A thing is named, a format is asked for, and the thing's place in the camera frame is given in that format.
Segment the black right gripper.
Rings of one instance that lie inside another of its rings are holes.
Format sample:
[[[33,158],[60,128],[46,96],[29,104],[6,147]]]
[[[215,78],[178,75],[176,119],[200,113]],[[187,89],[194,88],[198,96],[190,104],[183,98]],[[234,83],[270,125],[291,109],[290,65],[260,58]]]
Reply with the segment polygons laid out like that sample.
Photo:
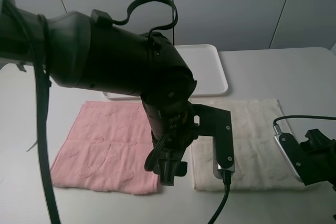
[[[299,144],[307,158],[304,183],[335,185],[335,139],[329,139],[319,129],[308,130],[305,137],[308,140]]]

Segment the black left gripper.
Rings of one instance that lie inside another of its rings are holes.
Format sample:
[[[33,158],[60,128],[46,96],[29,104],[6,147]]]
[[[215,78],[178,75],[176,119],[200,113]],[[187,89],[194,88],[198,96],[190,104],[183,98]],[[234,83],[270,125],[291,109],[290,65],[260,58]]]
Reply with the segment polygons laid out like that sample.
[[[169,104],[153,104],[141,98],[148,118],[153,150],[145,161],[145,170],[160,177],[161,185],[174,185],[174,177],[186,175],[187,163],[182,161],[186,148],[194,140],[194,113],[189,98]]]

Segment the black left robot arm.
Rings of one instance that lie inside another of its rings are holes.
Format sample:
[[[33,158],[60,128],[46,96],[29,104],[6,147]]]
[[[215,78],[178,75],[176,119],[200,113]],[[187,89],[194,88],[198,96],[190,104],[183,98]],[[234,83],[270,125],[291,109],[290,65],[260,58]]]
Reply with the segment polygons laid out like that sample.
[[[193,115],[188,101],[196,80],[162,31],[146,34],[123,30],[116,21],[94,9],[47,19],[19,9],[14,0],[1,0],[1,61],[24,71],[34,67],[37,103],[37,145],[43,182],[50,182],[46,121],[52,82],[66,88],[140,97],[149,119],[154,149],[145,169],[172,186],[186,173],[182,156],[191,144]]]

